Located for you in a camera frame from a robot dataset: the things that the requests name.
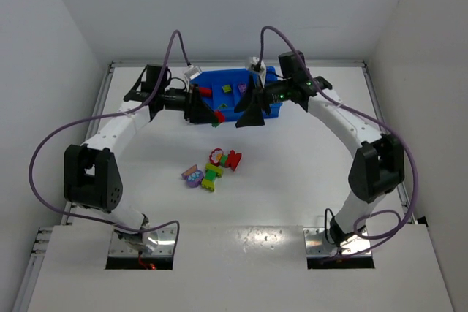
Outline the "purple butterfly lego brick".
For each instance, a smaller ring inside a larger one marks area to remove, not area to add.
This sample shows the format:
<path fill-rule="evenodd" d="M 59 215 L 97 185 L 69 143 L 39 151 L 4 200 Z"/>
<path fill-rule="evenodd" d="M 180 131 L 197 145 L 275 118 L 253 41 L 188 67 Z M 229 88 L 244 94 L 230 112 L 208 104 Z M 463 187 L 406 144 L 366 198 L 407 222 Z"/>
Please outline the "purple butterfly lego brick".
<path fill-rule="evenodd" d="M 246 84 L 245 83 L 239 83 L 238 84 L 238 90 L 241 94 L 244 94 L 246 91 Z"/>

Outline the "red small lego brick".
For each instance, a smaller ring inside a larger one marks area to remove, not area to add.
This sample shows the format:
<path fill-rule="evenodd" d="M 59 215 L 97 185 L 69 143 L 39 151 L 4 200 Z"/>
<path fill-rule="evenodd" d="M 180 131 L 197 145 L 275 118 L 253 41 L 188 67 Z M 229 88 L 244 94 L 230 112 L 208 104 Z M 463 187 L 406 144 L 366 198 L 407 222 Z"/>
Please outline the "red small lego brick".
<path fill-rule="evenodd" d="M 224 114 L 222 112 L 217 110 L 217 111 L 214 112 L 214 114 L 215 114 L 215 116 L 217 118 L 217 123 L 218 124 L 221 124 L 221 123 L 225 122 L 225 116 L 224 116 Z"/>

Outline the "red flower lego brick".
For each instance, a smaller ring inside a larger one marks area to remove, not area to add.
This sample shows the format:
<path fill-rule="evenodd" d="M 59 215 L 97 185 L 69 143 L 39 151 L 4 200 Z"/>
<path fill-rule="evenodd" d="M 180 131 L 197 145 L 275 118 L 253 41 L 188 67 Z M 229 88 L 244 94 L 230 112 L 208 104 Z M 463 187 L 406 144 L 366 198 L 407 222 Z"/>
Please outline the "red flower lego brick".
<path fill-rule="evenodd" d="M 223 155 L 224 151 L 221 148 L 215 148 L 211 151 L 208 160 L 214 166 L 219 166 Z"/>

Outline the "red crown lego piece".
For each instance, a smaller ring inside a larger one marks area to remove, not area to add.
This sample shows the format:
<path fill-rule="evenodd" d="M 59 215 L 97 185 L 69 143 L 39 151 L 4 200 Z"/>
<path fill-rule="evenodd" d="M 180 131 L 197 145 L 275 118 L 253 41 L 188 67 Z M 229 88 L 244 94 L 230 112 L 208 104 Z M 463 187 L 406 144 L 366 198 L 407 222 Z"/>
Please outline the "red crown lego piece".
<path fill-rule="evenodd" d="M 230 168 L 233 172 L 236 171 L 239 163 L 241 162 L 242 159 L 242 153 L 236 152 L 234 150 L 230 150 L 226 162 L 224 163 L 224 166 L 226 168 Z"/>

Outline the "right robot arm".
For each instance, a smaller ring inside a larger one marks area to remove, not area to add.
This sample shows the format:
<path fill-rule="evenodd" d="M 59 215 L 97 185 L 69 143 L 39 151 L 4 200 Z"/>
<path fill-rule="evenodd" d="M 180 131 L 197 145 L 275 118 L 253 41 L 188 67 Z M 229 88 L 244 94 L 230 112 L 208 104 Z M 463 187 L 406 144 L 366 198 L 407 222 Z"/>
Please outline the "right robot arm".
<path fill-rule="evenodd" d="M 258 57 L 246 61 L 249 82 L 235 106 L 236 127 L 264 125 L 271 105 L 291 101 L 319 119 L 344 144 L 353 157 L 348 175 L 350 194 L 325 230 L 334 246 L 362 231 L 377 203 L 404 180 L 404 149 L 391 133 L 368 125 L 344 105 L 324 77 L 312 77 L 302 53 L 279 56 L 282 78 L 267 83 L 266 65 Z"/>

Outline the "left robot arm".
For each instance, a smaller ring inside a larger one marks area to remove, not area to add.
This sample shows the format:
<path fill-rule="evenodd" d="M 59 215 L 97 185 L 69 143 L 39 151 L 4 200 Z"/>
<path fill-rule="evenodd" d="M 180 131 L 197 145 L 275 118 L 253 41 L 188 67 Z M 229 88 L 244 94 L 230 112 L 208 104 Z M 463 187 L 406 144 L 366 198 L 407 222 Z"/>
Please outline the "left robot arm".
<path fill-rule="evenodd" d="M 109 221 L 120 240 L 130 246 L 150 243 L 148 217 L 135 210 L 124 194 L 118 158 L 137 133 L 162 110 L 181 111 L 193 124 L 220 122 L 223 115 L 204 101 L 198 85 L 169 86 L 168 68 L 148 65 L 124 96 L 117 115 L 82 145 L 64 153 L 64 197 L 94 210 Z"/>

